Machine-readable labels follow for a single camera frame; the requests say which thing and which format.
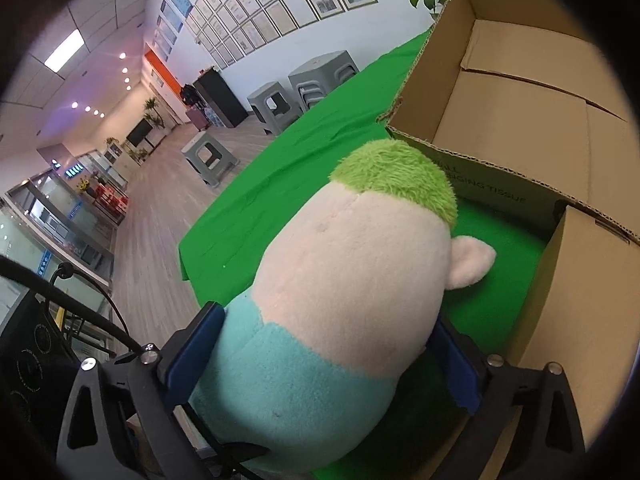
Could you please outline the black cabinet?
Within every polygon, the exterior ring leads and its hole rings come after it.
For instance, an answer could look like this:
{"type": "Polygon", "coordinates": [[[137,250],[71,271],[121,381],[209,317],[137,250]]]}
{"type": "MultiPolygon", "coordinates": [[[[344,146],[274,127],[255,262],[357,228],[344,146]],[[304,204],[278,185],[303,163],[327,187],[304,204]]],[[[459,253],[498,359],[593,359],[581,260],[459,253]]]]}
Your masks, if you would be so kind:
{"type": "Polygon", "coordinates": [[[216,70],[202,73],[193,85],[227,128],[241,125],[248,117],[244,106],[216,70]]]}

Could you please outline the narrow cardboard box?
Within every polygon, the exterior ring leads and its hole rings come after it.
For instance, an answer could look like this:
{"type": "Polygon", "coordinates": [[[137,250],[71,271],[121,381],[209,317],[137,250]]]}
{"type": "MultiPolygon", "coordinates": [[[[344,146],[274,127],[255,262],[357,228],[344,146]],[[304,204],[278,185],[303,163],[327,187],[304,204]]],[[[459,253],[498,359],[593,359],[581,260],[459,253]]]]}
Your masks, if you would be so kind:
{"type": "MultiPolygon", "coordinates": [[[[638,342],[638,244],[604,220],[568,206],[540,258],[506,350],[483,352],[531,370],[549,362],[564,368],[586,446],[566,478],[615,412],[634,372],[638,342]]],[[[520,415],[514,408],[480,478],[499,479],[520,415]]]]}

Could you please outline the black television screen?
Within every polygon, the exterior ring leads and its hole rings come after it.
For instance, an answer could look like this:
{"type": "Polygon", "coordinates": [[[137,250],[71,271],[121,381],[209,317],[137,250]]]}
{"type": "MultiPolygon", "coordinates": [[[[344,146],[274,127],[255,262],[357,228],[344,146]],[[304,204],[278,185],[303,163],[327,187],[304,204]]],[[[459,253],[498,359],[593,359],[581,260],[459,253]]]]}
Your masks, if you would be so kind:
{"type": "Polygon", "coordinates": [[[153,130],[153,126],[145,119],[142,118],[140,122],[130,131],[126,140],[132,146],[138,146],[139,143],[146,137],[148,133],[153,130]]]}

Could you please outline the grey stool near table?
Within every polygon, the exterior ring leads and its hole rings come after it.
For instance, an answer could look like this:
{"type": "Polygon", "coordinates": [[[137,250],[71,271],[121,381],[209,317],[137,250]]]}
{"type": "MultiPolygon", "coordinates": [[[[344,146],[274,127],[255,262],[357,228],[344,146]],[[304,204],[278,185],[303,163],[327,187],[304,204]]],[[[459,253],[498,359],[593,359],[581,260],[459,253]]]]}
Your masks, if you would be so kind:
{"type": "Polygon", "coordinates": [[[210,188],[218,188],[222,178],[240,162],[207,131],[194,136],[181,154],[210,188]]]}

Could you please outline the plush doll green hair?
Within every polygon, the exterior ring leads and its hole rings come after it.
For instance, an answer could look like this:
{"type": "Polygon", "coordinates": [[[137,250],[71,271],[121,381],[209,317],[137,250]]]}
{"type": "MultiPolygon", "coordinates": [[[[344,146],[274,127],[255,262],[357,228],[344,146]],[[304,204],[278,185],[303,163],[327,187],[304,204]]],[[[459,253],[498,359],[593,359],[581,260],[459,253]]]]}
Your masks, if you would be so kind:
{"type": "Polygon", "coordinates": [[[190,403],[248,466],[308,472],[356,448],[423,353],[448,290],[482,280],[495,249],[454,235],[446,174],[406,142],[374,140],[266,248],[231,300],[190,403]]]}

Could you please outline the large cardboard box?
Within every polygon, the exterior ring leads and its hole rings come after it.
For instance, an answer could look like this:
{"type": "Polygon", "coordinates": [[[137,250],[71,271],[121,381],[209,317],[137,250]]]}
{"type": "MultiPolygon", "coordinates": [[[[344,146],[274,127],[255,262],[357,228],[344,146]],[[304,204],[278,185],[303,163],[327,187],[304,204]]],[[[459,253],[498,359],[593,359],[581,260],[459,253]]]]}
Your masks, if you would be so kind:
{"type": "Polygon", "coordinates": [[[638,240],[634,114],[559,0],[448,0],[386,126],[468,200],[544,229],[573,206],[638,240]]]}

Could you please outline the green tablecloth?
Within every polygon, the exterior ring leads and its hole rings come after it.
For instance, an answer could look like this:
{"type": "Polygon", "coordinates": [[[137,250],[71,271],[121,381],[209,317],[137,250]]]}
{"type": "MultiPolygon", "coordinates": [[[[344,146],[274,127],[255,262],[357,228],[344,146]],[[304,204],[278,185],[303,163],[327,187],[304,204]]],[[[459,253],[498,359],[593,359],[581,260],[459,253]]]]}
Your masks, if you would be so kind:
{"type": "Polygon", "coordinates": [[[273,141],[179,245],[182,277],[224,326],[191,405],[250,468],[373,479],[348,454],[457,417],[426,343],[440,312],[486,352],[506,345],[544,240],[456,200],[445,174],[376,118],[420,48],[368,66],[273,141]]]}

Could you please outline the grey stacked stools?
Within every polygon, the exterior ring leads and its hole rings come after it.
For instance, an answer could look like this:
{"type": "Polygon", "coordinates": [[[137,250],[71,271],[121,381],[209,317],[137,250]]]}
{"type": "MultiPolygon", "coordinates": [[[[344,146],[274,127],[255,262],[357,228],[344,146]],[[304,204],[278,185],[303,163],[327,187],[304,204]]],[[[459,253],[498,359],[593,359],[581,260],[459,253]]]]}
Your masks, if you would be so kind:
{"type": "Polygon", "coordinates": [[[306,112],[334,89],[358,74],[358,67],[346,50],[322,54],[288,74],[296,99],[306,112]]]}

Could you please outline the grey plastic stool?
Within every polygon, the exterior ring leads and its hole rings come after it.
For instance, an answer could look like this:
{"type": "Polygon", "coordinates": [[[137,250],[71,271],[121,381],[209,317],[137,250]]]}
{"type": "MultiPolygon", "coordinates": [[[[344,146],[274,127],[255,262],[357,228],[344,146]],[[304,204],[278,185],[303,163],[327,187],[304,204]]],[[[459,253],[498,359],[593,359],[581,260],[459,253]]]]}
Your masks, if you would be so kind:
{"type": "Polygon", "coordinates": [[[252,92],[247,101],[265,133],[280,136],[302,116],[302,109],[277,81],[267,82],[252,92]]]}

